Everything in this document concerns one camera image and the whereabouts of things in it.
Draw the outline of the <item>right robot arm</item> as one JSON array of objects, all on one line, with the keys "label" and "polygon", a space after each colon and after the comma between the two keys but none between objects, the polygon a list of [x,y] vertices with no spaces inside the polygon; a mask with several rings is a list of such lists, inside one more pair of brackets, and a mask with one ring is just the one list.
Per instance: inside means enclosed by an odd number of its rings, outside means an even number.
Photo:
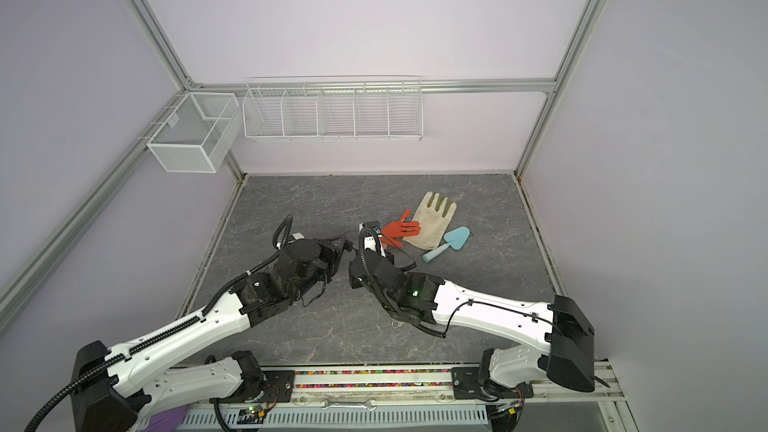
[{"label": "right robot arm", "polygon": [[550,302],[512,300],[473,291],[440,276],[396,267],[371,249],[349,265],[352,287],[364,288],[395,321],[439,338],[464,327],[512,342],[491,348],[480,383],[512,389],[546,378],[572,391],[595,391],[595,329],[578,304],[557,295]]}]

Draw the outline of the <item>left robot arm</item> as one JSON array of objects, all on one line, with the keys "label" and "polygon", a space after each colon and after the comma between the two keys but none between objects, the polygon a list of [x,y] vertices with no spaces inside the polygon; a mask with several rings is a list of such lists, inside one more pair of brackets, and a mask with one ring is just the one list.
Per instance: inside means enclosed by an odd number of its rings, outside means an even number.
[{"label": "left robot arm", "polygon": [[98,410],[108,409],[113,429],[126,431],[138,421],[140,388],[151,378],[203,348],[252,328],[300,301],[316,283],[328,283],[344,252],[353,245],[343,238],[290,239],[268,259],[222,286],[205,307],[130,342],[105,348],[94,342],[81,352],[95,353],[74,378],[33,416],[35,431],[66,397],[89,387],[98,389]]}]

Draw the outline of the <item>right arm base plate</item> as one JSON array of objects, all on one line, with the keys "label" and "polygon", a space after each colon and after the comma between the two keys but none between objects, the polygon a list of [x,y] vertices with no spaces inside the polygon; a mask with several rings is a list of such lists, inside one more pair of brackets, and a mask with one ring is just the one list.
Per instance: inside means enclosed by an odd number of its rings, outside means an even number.
[{"label": "right arm base plate", "polygon": [[514,387],[499,385],[480,373],[479,367],[453,367],[450,370],[453,395],[458,400],[497,402],[501,399],[531,399],[533,387],[523,382]]}]

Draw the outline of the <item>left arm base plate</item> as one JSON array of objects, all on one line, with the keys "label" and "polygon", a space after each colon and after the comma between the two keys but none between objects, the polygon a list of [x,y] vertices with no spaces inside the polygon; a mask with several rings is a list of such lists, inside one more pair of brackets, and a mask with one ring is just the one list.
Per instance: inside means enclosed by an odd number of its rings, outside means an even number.
[{"label": "left arm base plate", "polygon": [[276,369],[252,374],[243,380],[239,398],[243,403],[287,403],[294,391],[296,371]]}]

